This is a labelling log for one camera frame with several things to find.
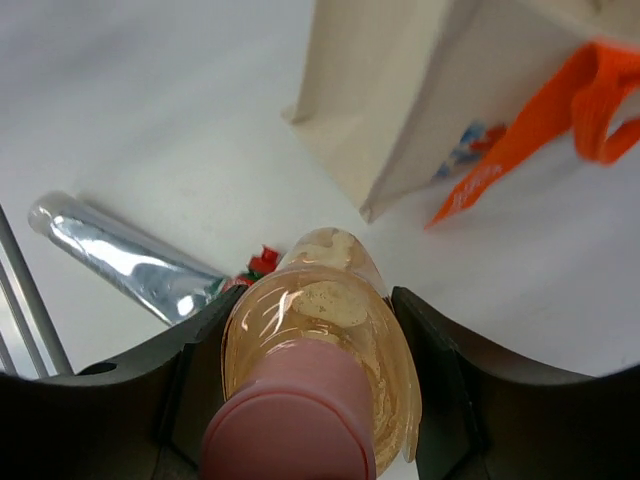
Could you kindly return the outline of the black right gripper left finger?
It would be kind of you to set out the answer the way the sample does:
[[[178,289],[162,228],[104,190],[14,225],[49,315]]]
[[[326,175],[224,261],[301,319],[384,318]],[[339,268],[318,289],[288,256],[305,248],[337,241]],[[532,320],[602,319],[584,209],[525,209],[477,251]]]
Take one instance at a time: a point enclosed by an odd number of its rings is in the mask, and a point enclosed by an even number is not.
[[[4,479],[195,479],[222,406],[222,346],[244,293],[76,375],[1,376]]]

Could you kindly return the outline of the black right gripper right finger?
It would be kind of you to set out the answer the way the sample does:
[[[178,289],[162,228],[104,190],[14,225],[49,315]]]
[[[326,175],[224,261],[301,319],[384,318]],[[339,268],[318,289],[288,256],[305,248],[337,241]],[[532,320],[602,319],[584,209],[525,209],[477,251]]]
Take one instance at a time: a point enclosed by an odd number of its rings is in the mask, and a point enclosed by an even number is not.
[[[577,374],[496,344],[407,288],[391,303],[420,382],[419,478],[638,478],[637,366]]]

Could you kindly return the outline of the peach bottle pink cap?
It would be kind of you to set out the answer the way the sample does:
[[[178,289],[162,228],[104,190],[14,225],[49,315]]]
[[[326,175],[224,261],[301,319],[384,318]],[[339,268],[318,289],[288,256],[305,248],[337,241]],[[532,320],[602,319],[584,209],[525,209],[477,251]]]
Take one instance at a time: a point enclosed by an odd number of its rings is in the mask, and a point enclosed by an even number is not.
[[[351,233],[304,235],[234,306],[224,402],[203,479],[376,479],[416,456],[416,367],[371,256]]]

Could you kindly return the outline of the beige canvas tote bag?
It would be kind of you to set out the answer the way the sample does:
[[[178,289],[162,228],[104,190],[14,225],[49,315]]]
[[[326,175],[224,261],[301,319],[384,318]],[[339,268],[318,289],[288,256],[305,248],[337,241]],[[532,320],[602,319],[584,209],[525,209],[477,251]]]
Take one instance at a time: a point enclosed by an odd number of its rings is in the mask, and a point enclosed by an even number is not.
[[[366,221],[436,180],[471,208],[571,134],[609,166],[639,140],[635,1],[319,1],[289,120]]]

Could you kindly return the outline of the green Fairy dish soap bottle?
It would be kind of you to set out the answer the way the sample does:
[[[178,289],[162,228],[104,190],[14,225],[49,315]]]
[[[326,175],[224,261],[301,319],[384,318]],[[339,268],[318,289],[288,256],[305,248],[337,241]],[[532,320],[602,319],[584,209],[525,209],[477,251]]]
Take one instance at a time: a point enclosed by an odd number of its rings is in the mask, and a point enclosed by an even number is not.
[[[281,258],[282,255],[278,250],[263,245],[261,253],[253,255],[243,271],[215,284],[211,293],[217,297],[234,286],[251,286],[266,275],[274,272]]]

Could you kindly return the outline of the silver toothpaste tube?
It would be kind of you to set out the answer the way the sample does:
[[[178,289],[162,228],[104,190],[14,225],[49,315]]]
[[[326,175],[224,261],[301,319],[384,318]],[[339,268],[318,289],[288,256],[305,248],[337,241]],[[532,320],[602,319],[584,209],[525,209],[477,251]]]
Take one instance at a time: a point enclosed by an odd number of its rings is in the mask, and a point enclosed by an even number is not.
[[[31,228],[168,326],[202,311],[228,276],[63,192],[32,205]]]

